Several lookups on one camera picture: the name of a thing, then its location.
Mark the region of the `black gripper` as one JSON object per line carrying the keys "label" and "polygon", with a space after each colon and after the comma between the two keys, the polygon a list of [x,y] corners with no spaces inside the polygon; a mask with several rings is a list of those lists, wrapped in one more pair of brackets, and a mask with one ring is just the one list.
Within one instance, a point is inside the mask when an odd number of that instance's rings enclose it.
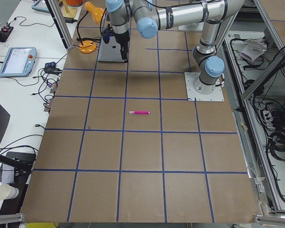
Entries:
{"label": "black gripper", "polygon": [[116,42],[120,45],[120,53],[122,60],[128,59],[128,42],[129,42],[129,31],[122,34],[114,33]]}

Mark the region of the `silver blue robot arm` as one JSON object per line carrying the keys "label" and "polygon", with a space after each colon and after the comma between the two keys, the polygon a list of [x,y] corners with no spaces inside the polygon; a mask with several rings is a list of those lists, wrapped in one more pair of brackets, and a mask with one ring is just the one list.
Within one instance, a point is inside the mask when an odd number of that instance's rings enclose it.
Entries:
{"label": "silver blue robot arm", "polygon": [[153,38],[159,30],[202,22],[199,42],[193,49],[201,74],[196,81],[198,92],[213,88],[224,70],[224,62],[214,56],[221,21],[230,16],[231,3],[227,0],[203,0],[175,6],[156,6],[151,0],[107,0],[106,12],[110,24],[100,30],[104,43],[114,37],[120,46],[120,57],[127,60],[130,41],[128,22],[134,18],[143,38]]}

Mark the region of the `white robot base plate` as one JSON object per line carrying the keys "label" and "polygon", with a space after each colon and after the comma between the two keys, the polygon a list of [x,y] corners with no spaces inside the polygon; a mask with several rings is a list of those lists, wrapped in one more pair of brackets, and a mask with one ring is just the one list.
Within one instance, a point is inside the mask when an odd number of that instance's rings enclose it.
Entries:
{"label": "white robot base plate", "polygon": [[189,101],[224,102],[219,77],[214,85],[201,83],[199,72],[185,72],[187,99]]}

